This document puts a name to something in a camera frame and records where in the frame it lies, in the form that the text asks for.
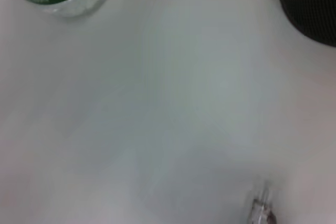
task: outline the white table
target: white table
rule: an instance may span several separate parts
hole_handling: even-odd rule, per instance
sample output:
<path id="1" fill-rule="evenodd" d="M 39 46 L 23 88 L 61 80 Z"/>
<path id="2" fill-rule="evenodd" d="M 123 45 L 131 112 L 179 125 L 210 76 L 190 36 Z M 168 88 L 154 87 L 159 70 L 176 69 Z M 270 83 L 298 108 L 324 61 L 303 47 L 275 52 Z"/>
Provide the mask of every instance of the white table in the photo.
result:
<path id="1" fill-rule="evenodd" d="M 0 0 L 1 223 L 237 223 L 257 175 L 332 156 L 335 122 L 336 49 L 278 0 L 107 0 L 74 23 Z"/>

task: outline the white surface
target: white surface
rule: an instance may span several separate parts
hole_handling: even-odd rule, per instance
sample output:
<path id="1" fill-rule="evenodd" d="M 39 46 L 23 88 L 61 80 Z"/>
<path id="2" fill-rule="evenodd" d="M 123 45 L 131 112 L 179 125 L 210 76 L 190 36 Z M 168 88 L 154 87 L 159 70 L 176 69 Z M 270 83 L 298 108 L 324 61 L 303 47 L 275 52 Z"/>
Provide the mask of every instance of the white surface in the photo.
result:
<path id="1" fill-rule="evenodd" d="M 108 0 L 68 24 L 0 0 L 0 50 L 1 223 L 237 223 L 260 174 L 295 215 L 334 199 L 336 51 L 278 0 Z"/>

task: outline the white desk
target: white desk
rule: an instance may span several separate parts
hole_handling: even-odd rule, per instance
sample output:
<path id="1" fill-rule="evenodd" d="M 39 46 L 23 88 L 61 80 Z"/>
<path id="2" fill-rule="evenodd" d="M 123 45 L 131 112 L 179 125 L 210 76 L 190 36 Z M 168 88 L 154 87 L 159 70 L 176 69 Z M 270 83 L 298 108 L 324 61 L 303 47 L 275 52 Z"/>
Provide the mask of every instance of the white desk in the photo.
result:
<path id="1" fill-rule="evenodd" d="M 107 0 L 69 24 L 0 0 L 1 223 L 237 223 L 335 123 L 336 49 L 278 0 Z"/>

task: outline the black speaker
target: black speaker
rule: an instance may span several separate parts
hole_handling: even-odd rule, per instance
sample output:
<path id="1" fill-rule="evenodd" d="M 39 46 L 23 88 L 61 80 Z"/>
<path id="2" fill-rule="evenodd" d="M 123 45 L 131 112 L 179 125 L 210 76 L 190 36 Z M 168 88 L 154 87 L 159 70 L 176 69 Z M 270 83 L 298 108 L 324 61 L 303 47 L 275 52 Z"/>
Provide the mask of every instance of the black speaker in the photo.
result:
<path id="1" fill-rule="evenodd" d="M 336 46 L 336 0 L 280 0 L 290 22 L 304 35 Z"/>

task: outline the black mesh fabric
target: black mesh fabric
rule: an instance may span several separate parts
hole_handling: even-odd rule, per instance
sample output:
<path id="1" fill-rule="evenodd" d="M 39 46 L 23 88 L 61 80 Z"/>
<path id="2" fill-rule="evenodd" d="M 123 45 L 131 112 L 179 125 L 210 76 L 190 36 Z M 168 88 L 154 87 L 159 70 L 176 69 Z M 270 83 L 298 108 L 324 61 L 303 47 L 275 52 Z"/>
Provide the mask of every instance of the black mesh fabric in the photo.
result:
<path id="1" fill-rule="evenodd" d="M 291 23 L 318 42 L 336 46 L 336 0 L 280 0 Z"/>

